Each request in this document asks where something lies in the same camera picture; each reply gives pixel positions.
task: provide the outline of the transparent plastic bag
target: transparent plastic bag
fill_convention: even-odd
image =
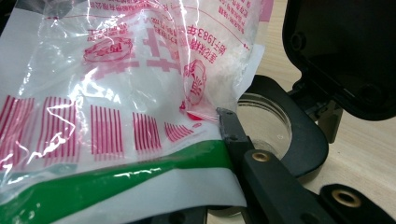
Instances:
[[[225,195],[216,183],[231,165],[215,108],[236,106],[261,3],[19,1],[0,38],[0,220],[93,221],[84,211],[176,169],[211,169],[211,196],[95,221],[244,205],[232,175]]]

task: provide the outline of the table surface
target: table surface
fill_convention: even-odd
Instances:
[[[266,47],[257,74],[274,79],[291,90],[301,73],[282,45],[287,0],[275,0],[271,20],[260,24],[257,43]],[[324,185],[339,183],[357,189],[396,219],[396,118],[385,121],[356,119],[343,114],[335,143],[319,175],[304,186],[318,193]],[[213,217],[209,224],[244,223],[240,216]]]

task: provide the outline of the plastic bag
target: plastic bag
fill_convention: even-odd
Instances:
[[[260,61],[260,3],[19,1],[0,38],[0,222],[245,205],[215,108],[235,107]]]

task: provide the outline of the black device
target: black device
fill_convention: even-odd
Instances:
[[[14,4],[0,1],[0,34]],[[302,78],[285,92],[271,78],[255,76],[240,99],[241,105],[269,106],[288,120],[287,153],[279,160],[256,150],[236,114],[218,109],[222,137],[247,198],[247,208],[240,210],[246,223],[395,223],[355,189],[331,185],[315,195],[297,180],[318,173],[343,109],[368,120],[396,115],[395,8],[394,0],[289,0],[283,43]],[[186,209],[136,223],[205,223],[208,209],[221,215],[224,208]]]

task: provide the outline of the green stripe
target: green stripe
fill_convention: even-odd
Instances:
[[[222,141],[197,143],[156,161],[53,179],[35,184],[0,205],[0,223],[49,223],[172,169],[212,167],[231,168]]]

